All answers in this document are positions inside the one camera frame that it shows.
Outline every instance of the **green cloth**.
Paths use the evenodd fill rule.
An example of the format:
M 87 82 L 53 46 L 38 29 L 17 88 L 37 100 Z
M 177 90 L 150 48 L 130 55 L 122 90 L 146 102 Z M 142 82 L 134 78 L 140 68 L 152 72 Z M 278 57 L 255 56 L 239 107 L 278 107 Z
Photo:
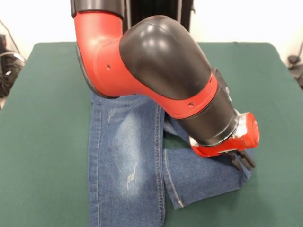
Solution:
M 301 227 L 302 91 L 270 44 L 199 45 L 258 121 L 257 168 L 239 191 L 178 211 L 168 200 L 165 227 Z M 35 45 L 0 113 L 1 227 L 88 227 L 89 118 L 75 43 Z

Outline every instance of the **jeans seam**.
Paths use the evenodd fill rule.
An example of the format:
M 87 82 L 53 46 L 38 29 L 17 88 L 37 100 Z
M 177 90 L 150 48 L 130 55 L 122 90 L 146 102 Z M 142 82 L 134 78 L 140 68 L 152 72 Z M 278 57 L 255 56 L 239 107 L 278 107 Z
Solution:
M 160 116 L 161 107 L 157 106 L 156 109 L 156 123 L 155 123 L 155 167 L 156 167 L 156 179 L 157 179 L 157 191 L 158 191 L 158 207 L 160 215 L 160 223 L 164 225 L 164 210 L 165 204 L 163 202 L 163 185 L 161 183 L 161 156 L 160 156 Z
M 179 195 L 177 193 L 177 190 L 176 190 L 175 185 L 174 185 L 174 183 L 172 181 L 172 178 L 171 178 L 171 174 L 170 174 L 170 170 L 169 170 L 169 162 L 168 162 L 168 159 L 167 159 L 167 150 L 166 149 L 164 150 L 164 160 L 165 160 L 165 163 L 166 163 L 166 170 L 167 170 L 167 173 L 168 173 L 168 176 L 169 176 L 169 181 L 171 183 L 171 186 L 172 186 L 172 189 L 174 191 L 175 197 L 176 197 L 179 205 L 183 208 L 184 205 L 183 205 L 182 201 L 179 198 Z
M 98 226 L 101 227 L 101 220 L 100 220 L 100 203 L 99 203 L 99 149 L 100 149 L 100 143 L 101 143 L 101 134 L 102 134 L 102 100 L 100 100 L 100 133 L 99 133 L 99 141 L 98 141 L 98 156 L 97 156 L 97 199 L 98 199 Z

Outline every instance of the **green table cover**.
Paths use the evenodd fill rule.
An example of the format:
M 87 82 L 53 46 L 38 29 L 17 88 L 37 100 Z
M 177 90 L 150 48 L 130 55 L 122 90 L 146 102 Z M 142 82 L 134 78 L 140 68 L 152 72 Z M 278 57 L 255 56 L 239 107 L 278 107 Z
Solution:
M 165 227 L 301 227 L 302 91 L 270 44 L 199 45 L 259 123 L 257 168 L 239 191 L 181 210 L 167 198 Z M 0 113 L 0 227 L 88 227 L 89 118 L 75 43 L 36 44 Z

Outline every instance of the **white wall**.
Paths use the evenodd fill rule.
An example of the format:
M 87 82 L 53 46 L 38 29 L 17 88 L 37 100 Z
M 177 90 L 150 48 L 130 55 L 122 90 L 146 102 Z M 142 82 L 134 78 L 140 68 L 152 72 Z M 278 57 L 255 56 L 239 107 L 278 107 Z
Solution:
M 195 8 L 197 41 L 269 42 L 287 63 L 303 40 L 302 0 L 195 0 Z M 75 41 L 69 0 L 2 0 L 0 18 L 26 58 L 35 43 Z

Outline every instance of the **jeans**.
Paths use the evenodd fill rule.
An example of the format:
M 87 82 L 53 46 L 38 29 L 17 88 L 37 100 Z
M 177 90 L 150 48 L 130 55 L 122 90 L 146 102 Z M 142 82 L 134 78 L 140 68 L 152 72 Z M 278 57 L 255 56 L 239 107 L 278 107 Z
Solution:
M 103 99 L 91 92 L 90 99 L 91 227 L 161 227 L 165 190 L 180 209 L 238 190 L 251 176 L 225 156 L 201 158 L 190 148 L 163 148 L 164 131 L 186 143 L 188 135 L 146 96 Z

